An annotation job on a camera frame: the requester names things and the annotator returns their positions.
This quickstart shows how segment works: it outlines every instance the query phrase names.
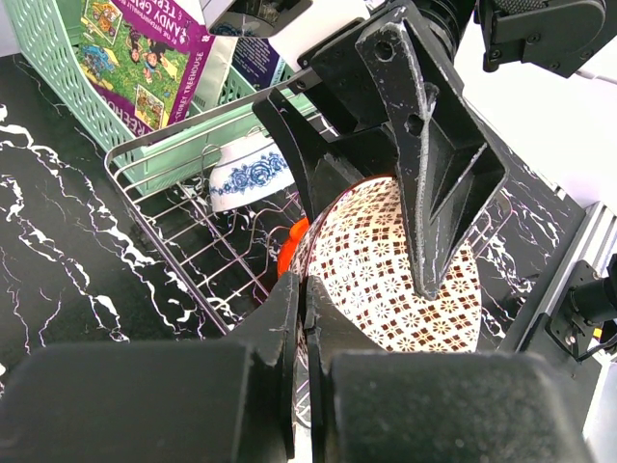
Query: box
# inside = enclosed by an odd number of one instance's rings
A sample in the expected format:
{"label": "box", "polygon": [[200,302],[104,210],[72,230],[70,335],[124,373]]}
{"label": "box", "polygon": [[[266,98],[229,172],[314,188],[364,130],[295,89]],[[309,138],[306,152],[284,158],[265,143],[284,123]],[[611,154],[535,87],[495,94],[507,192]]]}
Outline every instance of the box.
{"label": "box", "polygon": [[174,0],[84,0],[77,61],[136,135],[186,117],[214,42]]}
{"label": "box", "polygon": [[238,39],[232,64],[256,90],[279,84],[285,69],[285,61],[266,39]]}

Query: cartoon illustration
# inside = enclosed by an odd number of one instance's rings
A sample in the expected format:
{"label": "cartoon illustration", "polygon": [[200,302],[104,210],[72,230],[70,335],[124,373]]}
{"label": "cartoon illustration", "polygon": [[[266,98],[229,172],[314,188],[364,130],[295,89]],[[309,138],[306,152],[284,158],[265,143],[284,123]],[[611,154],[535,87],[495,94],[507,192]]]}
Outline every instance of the cartoon illustration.
{"label": "cartoon illustration", "polygon": [[142,51],[144,50],[139,43],[142,35],[130,24],[124,23],[124,27],[128,28],[128,36],[126,36],[126,46],[128,46],[130,50],[128,55],[131,57],[131,61],[137,65],[139,64],[140,56],[142,56]]}
{"label": "cartoon illustration", "polygon": [[180,93],[182,97],[187,95],[182,78],[188,63],[196,59],[195,53],[205,47],[192,32],[196,22],[182,18],[185,30],[180,27],[176,44],[179,46],[180,37],[186,35],[184,41],[192,48],[179,51],[171,39],[166,40],[160,30],[152,27],[158,9],[145,12],[147,19],[138,16],[127,5],[129,2],[81,1],[84,5],[83,41],[77,59],[96,90],[118,107],[130,108],[124,110],[130,111],[131,119],[140,122],[131,125],[136,134],[143,134],[145,128],[156,130],[181,119],[185,113],[173,113],[173,109]]}
{"label": "cartoon illustration", "polygon": [[114,72],[115,66],[112,64],[109,53],[101,46],[84,45],[82,46],[84,54],[84,64],[88,71],[96,78],[101,80],[101,72],[108,70]]}
{"label": "cartoon illustration", "polygon": [[148,127],[157,130],[163,121],[163,101],[154,96],[141,85],[137,86],[135,100],[135,116],[146,123]]}
{"label": "cartoon illustration", "polygon": [[110,0],[102,0],[92,4],[88,2],[85,18],[87,22],[90,22],[89,30],[96,31],[101,37],[114,44],[122,18],[122,13],[116,5],[111,3]]}
{"label": "cartoon illustration", "polygon": [[156,68],[156,66],[161,63],[163,67],[165,67],[168,61],[165,58],[165,52],[167,50],[173,51],[174,49],[163,43],[162,41],[153,41],[148,39],[149,51],[144,53],[142,56],[144,57],[144,76],[146,77],[146,82],[149,84],[152,83],[152,74],[157,73],[159,79],[163,79],[163,74],[161,71]]}

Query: white wall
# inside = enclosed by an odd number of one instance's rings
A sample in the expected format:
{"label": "white wall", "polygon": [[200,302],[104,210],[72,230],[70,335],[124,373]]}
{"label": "white wall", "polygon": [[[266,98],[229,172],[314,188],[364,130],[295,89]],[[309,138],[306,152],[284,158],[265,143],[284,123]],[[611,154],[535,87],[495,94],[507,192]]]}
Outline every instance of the white wall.
{"label": "white wall", "polygon": [[13,25],[0,0],[0,56],[13,55],[19,52],[19,46],[13,33]]}
{"label": "white wall", "polygon": [[[456,58],[468,100],[530,167],[581,205],[604,201],[617,212],[617,86],[533,65],[485,73],[483,49],[471,23]],[[617,40],[584,68],[617,77]]]}

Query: orange object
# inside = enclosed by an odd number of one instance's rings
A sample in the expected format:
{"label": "orange object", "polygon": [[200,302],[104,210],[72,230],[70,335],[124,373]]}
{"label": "orange object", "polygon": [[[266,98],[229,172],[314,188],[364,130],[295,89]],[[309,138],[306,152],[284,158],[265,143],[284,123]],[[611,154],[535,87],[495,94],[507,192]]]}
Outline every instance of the orange object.
{"label": "orange object", "polygon": [[289,231],[289,237],[282,244],[281,251],[279,252],[279,261],[277,263],[277,270],[279,272],[279,278],[289,268],[291,258],[293,258],[296,248],[300,244],[300,240],[304,237],[305,233],[309,229],[309,220],[305,217],[301,221],[294,224]]}

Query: blue floral pattern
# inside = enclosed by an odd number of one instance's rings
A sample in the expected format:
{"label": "blue floral pattern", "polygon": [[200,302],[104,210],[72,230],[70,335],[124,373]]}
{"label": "blue floral pattern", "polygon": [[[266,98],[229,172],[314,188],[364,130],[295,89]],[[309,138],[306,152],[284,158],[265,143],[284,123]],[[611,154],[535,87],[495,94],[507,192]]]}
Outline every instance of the blue floral pattern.
{"label": "blue floral pattern", "polygon": [[242,164],[240,168],[234,167],[221,188],[210,186],[210,195],[244,194],[246,190],[266,186],[274,177],[287,169],[289,167],[279,153],[262,154],[261,158],[253,164]]}

